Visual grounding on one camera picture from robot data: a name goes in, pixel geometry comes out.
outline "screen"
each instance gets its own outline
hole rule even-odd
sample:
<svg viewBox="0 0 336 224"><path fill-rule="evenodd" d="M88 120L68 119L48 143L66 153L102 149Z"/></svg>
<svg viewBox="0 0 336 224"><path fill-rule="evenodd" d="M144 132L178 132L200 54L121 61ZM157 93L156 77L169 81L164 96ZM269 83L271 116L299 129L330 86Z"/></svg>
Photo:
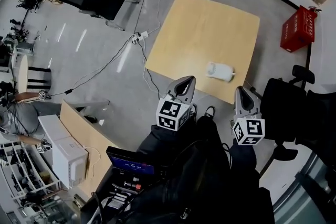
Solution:
<svg viewBox="0 0 336 224"><path fill-rule="evenodd" d="M112 164L115 168L132 171L139 174L149 174L149 175L154 174L154 166L152 165L147 165L145 163L136 163L115 157L111 157L111 159Z"/></svg>

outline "light wood tabletop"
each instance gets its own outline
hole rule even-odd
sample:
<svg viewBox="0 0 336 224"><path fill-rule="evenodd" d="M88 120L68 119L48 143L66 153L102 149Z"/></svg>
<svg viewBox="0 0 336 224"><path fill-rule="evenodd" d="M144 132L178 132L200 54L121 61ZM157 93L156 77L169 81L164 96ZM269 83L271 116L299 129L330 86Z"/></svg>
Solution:
<svg viewBox="0 0 336 224"><path fill-rule="evenodd" d="M22 60L19 68L19 76L18 76L18 92L26 92L28 86L28 57L27 55L22 56Z"/></svg>
<svg viewBox="0 0 336 224"><path fill-rule="evenodd" d="M259 17L210 0L175 0L146 62L169 77L196 77L196 89L228 103L242 86L256 43ZM209 62L232 66L230 82L208 78Z"/></svg>
<svg viewBox="0 0 336 224"><path fill-rule="evenodd" d="M78 186L82 192L91 197L91 193L96 191L105 173L112 165L106 154L107 147L117 146L101 134L93 124L81 116L72 105L65 101L62 103L60 120L71 136L81 146L96 148L100 153L101 159L94 166L95 176L93 177L92 166L99 159L99 154L96 150L86 149L89 152L86 179Z"/></svg>

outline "concrete floor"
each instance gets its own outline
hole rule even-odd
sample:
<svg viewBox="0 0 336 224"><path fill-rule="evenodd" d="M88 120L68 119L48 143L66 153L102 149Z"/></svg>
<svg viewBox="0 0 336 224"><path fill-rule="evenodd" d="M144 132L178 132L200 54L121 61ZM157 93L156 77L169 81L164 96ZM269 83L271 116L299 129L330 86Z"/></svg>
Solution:
<svg viewBox="0 0 336 224"><path fill-rule="evenodd" d="M31 33L41 33L36 42L35 55L30 61L35 67L46 68L51 60L53 85L51 93L61 93L72 87L82 76L103 66L124 44L134 31L151 31L158 26L156 12L159 0L141 0L137 5L125 3L115 22L126 31L111 29L104 21L78 13L78 9L67 4L43 3L37 14L29 14L26 27ZM164 21L174 0L161 0L159 19ZM260 17L260 29L246 81L263 93L268 79L282 77L291 79L294 64L305 65L307 50L292 54L279 47L282 24L295 10L280 0L213 0L242 9ZM79 39L86 30L80 47ZM146 39L147 56L159 30ZM121 148L136 150L155 123L158 96L149 90L142 78L143 57L139 46L131 46L120 73L117 67L120 58L112 62L93 80L80 86L69 95L54 97L55 102L63 98L68 101L108 99L111 105L100 114L105 122L105 135ZM171 79L152 72L154 82L164 93ZM229 120L234 107L213 96L196 91L194 102L198 105L198 116L203 115L209 105L216 107L215 122L222 142L231 145ZM255 146L257 169L261 170L268 161L274 142L263 140Z"/></svg>

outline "red container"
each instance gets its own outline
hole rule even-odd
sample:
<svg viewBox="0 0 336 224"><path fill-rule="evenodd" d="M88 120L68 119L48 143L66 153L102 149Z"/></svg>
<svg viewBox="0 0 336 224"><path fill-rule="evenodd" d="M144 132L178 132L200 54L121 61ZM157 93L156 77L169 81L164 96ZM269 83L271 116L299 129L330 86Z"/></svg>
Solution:
<svg viewBox="0 0 336 224"><path fill-rule="evenodd" d="M315 41L314 20L317 14L300 6L282 26L280 47L293 52Z"/></svg>

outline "black stool leg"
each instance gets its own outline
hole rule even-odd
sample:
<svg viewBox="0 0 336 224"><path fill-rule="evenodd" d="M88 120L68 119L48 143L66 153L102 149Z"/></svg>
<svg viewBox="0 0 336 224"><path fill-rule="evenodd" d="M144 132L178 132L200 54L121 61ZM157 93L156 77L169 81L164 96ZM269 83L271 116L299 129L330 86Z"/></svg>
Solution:
<svg viewBox="0 0 336 224"><path fill-rule="evenodd" d="M49 81L43 79L28 79L28 82L48 83Z"/></svg>
<svg viewBox="0 0 336 224"><path fill-rule="evenodd" d="M28 67L28 70L31 71L41 71L41 72L51 72L49 68L38 68L38 67Z"/></svg>
<svg viewBox="0 0 336 224"><path fill-rule="evenodd" d="M39 85L28 85L28 89L47 89L50 90L51 86L39 86Z"/></svg>

